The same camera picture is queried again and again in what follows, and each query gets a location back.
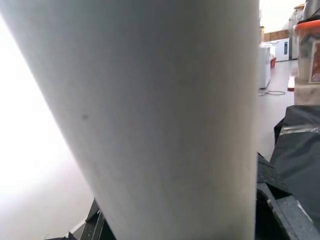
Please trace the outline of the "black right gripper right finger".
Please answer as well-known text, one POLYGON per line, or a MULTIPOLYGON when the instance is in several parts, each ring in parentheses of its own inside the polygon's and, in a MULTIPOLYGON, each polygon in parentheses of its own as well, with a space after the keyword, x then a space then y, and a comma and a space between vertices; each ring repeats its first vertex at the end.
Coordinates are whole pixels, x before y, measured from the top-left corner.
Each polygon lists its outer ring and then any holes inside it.
POLYGON ((318 240, 312 219, 276 168, 257 153, 256 240, 318 240))

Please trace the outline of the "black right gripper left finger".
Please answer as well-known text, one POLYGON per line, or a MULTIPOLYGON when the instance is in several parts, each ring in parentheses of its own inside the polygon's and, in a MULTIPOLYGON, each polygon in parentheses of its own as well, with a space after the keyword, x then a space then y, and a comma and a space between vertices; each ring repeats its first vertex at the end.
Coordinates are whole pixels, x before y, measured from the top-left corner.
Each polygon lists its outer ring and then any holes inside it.
POLYGON ((111 228, 105 220, 104 214, 96 199, 93 199, 87 218, 84 220, 80 236, 68 233, 69 240, 116 240, 111 228))

